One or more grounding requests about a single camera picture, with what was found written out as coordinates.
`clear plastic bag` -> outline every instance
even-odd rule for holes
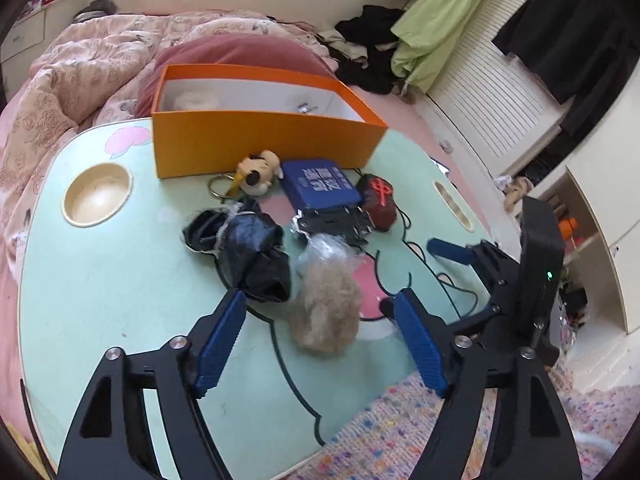
[[[317,234],[309,239],[305,251],[298,258],[296,269],[301,276],[304,276],[308,266],[318,263],[343,264],[347,270],[353,272],[358,267],[359,258],[353,248],[341,238]]]
[[[297,262],[302,283],[289,317],[291,337],[301,348],[337,354],[358,334],[362,293],[353,277],[358,259],[343,240],[311,237]]]

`light green table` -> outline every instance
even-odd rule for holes
[[[74,139],[53,162],[33,215],[20,287],[20,346],[34,421],[55,461],[107,348],[121,346],[130,354],[157,349],[210,314],[225,292],[212,256],[193,254],[180,240],[188,215],[218,206],[207,191],[208,177],[158,180],[146,128],[151,130],[150,120],[127,121]],[[108,160],[133,175],[131,196],[103,224],[72,227],[60,210],[66,187],[81,171]],[[416,144],[389,131],[365,170],[393,184],[402,215],[388,233],[371,235],[369,256],[356,272],[365,297],[363,317],[376,317],[385,292],[408,285],[447,322],[458,316],[445,290],[460,313],[468,314],[475,296],[443,286],[431,271],[446,272],[457,287],[474,290],[476,309],[484,307],[488,294],[471,270],[424,254],[431,237],[462,245],[488,238],[436,165]],[[434,181],[461,203],[473,232],[452,215]],[[263,209],[285,224],[292,211],[275,188]],[[285,231],[293,266],[303,247]],[[220,384],[200,401],[229,471],[242,480],[272,478],[313,455],[387,386],[414,370],[388,320],[361,321],[358,339],[345,353],[317,357],[290,339],[289,305],[253,307],[260,317],[247,315]],[[155,393],[145,399],[162,474],[177,479]]]

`stuffed toy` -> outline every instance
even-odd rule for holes
[[[226,195],[231,197],[238,189],[249,196],[264,195],[271,187],[274,176],[283,177],[280,159],[275,153],[265,150],[259,155],[249,155],[236,167],[234,181]]]

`dark red pouch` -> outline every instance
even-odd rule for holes
[[[389,231],[398,216],[394,187],[384,178],[366,173],[356,184],[356,189],[362,197],[360,207],[369,213],[376,231]]]

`orange bottle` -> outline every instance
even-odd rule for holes
[[[562,240],[567,241],[574,235],[574,231],[578,228],[578,221],[573,217],[566,218],[558,222],[558,227],[560,228]]]

